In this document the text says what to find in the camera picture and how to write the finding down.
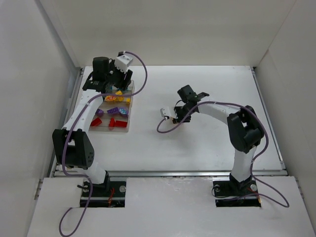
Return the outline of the purple paw lego brick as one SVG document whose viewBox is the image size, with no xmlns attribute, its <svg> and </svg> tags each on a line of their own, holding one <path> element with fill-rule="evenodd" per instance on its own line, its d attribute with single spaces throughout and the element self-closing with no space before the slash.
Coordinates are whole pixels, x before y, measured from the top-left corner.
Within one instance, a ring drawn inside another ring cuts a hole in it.
<svg viewBox="0 0 316 237">
<path fill-rule="evenodd" d="M 122 115 L 122 116 L 128 116 L 129 114 L 129 109 L 126 108 L 126 107 L 120 107 L 119 109 L 119 113 Z"/>
</svg>

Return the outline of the purple slope lego brick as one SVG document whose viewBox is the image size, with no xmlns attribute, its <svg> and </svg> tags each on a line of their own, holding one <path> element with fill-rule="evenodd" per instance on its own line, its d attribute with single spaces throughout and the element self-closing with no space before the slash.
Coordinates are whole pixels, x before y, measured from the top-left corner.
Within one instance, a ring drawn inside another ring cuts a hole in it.
<svg viewBox="0 0 316 237">
<path fill-rule="evenodd" d="M 104 111 L 101 109 L 97 109 L 95 114 L 96 114 L 96 116 L 102 117 L 104 115 Z"/>
</svg>

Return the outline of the red curved lego brick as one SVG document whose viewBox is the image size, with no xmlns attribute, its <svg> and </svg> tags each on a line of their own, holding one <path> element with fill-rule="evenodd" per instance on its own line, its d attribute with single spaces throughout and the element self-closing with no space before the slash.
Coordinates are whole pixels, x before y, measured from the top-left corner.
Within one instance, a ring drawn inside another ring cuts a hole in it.
<svg viewBox="0 0 316 237">
<path fill-rule="evenodd" d="M 115 119 L 111 118 L 109 122 L 109 126 L 108 126 L 109 130 L 113 130 L 115 128 L 115 124 L 116 124 Z"/>
</svg>

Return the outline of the red angled lego brick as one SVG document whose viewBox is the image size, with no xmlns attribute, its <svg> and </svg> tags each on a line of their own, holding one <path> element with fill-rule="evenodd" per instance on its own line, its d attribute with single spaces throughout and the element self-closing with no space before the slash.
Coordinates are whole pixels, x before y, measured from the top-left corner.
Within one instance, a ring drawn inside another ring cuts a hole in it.
<svg viewBox="0 0 316 237">
<path fill-rule="evenodd" d="M 91 122 L 90 126 L 99 126 L 99 125 L 101 125 L 101 124 L 102 124 L 102 120 L 101 120 L 100 118 L 95 118 L 95 119 Z"/>
</svg>

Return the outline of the yellow curved lego brick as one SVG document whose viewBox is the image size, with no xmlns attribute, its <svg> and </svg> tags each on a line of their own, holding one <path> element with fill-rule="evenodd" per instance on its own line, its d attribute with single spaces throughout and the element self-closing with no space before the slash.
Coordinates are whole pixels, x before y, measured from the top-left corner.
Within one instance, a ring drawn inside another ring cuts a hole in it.
<svg viewBox="0 0 316 237">
<path fill-rule="evenodd" d="M 116 98 L 117 98 L 116 96 L 106 96 L 104 101 L 112 102 L 112 101 L 115 101 Z"/>
</svg>

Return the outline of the red lego plate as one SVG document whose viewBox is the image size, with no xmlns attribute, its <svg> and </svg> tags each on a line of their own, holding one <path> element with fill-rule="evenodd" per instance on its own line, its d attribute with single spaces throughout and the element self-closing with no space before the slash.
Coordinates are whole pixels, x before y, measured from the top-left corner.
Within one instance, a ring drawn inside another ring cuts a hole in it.
<svg viewBox="0 0 316 237">
<path fill-rule="evenodd" d="M 116 122 L 115 122 L 115 127 L 126 128 L 127 125 L 128 125 L 128 122 L 126 122 L 126 121 L 116 120 Z"/>
</svg>

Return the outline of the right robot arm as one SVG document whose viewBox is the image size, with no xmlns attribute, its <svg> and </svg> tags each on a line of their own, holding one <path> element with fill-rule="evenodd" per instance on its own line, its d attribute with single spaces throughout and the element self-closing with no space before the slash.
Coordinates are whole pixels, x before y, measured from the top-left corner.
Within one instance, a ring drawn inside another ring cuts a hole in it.
<svg viewBox="0 0 316 237">
<path fill-rule="evenodd" d="M 229 139 L 235 149 L 234 165 L 228 182 L 219 182 L 215 187 L 226 192 L 226 195 L 240 196 L 251 183 L 250 167 L 264 131 L 251 106 L 241 108 L 224 103 L 202 103 L 202 98 L 209 94 L 195 93 L 189 85 L 177 91 L 184 103 L 174 107 L 173 123 L 190 122 L 193 113 L 208 115 L 223 122 L 228 127 Z"/>
</svg>

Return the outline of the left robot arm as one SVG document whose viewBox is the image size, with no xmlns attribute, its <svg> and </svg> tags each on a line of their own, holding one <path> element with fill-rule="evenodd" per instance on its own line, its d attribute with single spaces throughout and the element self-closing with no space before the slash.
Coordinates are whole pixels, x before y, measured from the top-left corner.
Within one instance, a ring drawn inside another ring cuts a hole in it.
<svg viewBox="0 0 316 237">
<path fill-rule="evenodd" d="M 95 57 L 92 72 L 82 88 L 82 95 L 73 114 L 61 129 L 53 131 L 52 140 L 57 162 L 63 172 L 75 168 L 95 185 L 105 185 L 107 172 L 94 162 L 94 148 L 87 135 L 97 109 L 112 88 L 127 89 L 132 71 L 132 57 L 120 54 L 116 59 Z"/>
</svg>

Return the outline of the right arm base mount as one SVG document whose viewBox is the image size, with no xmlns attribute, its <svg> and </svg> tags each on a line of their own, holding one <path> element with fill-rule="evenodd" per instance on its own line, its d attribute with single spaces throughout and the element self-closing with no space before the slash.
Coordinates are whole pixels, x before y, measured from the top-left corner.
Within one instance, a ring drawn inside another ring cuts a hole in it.
<svg viewBox="0 0 316 237">
<path fill-rule="evenodd" d="M 215 197 L 216 207 L 261 207 L 255 181 L 238 189 L 229 180 L 213 181 L 212 195 Z"/>
</svg>

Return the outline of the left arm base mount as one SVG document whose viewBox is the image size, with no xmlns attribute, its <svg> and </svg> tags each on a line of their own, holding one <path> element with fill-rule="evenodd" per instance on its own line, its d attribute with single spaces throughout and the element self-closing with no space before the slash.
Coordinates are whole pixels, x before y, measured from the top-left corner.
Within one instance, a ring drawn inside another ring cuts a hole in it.
<svg viewBox="0 0 316 237">
<path fill-rule="evenodd" d="M 93 185 L 93 193 L 87 207 L 123 208 L 125 207 L 126 181 L 110 181 L 106 189 Z"/>
</svg>

